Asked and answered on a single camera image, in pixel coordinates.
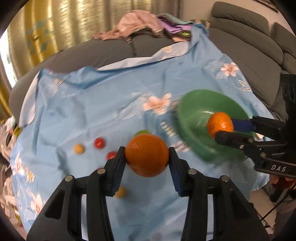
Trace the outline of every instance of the pink flower print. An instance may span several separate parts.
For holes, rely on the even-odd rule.
[[[238,70],[239,70],[239,68],[237,67],[237,65],[235,63],[224,64],[224,67],[221,68],[221,71],[225,71],[224,72],[225,76],[232,75],[233,77],[235,77],[237,75],[236,71],[238,71]]]
[[[145,111],[153,109],[157,115],[163,115],[166,113],[167,107],[170,105],[169,98],[171,97],[171,93],[165,94],[162,99],[158,99],[156,96],[151,96],[148,99],[148,102],[143,105],[143,109]]]
[[[22,168],[22,159],[20,158],[20,153],[17,154],[16,158],[15,158],[15,165],[11,167],[13,172],[12,174],[21,174],[24,175],[25,171]]]
[[[33,200],[31,201],[31,208],[33,211],[36,212],[36,215],[37,215],[41,212],[41,209],[43,207],[43,202],[42,202],[40,194],[38,194],[35,197],[35,195],[33,193],[31,193],[31,196],[33,198]]]

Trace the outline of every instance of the wall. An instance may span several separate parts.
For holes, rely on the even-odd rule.
[[[204,19],[210,20],[211,10],[215,2],[217,0],[183,0],[184,1],[184,9],[183,9],[183,19]],[[284,26],[290,32],[293,33],[289,24],[285,20],[285,18],[281,15],[281,13],[276,13],[275,11],[269,9],[265,5],[256,2],[254,0],[225,0],[223,2],[228,2],[246,9],[249,9],[253,12],[259,13],[264,16],[269,25],[273,25],[273,23],[278,22],[280,25]]]

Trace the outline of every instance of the silver rivet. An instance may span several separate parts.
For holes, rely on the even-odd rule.
[[[229,182],[229,180],[230,180],[230,178],[228,176],[222,176],[221,179],[224,182]]]
[[[195,175],[195,174],[197,174],[197,170],[195,170],[195,169],[189,169],[189,170],[188,170],[188,173],[189,173],[190,175]]]
[[[66,177],[65,177],[65,181],[66,181],[66,182],[69,182],[69,181],[71,181],[72,179],[73,179],[72,176],[66,176]]]
[[[104,174],[106,172],[106,170],[104,168],[99,168],[96,172],[98,174]]]

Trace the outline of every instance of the pink cloth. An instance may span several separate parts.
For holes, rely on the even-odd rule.
[[[145,28],[149,28],[156,36],[163,35],[161,22],[154,14],[145,10],[133,10],[121,18],[115,29],[97,33],[94,39],[127,39],[131,34]]]

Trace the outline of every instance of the green bowl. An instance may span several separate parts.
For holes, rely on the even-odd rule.
[[[248,115],[231,98],[210,90],[193,90],[180,100],[176,129],[181,138],[203,160],[209,162],[245,161],[241,150],[221,146],[210,137],[207,123],[212,114],[227,113],[231,118],[248,119]]]

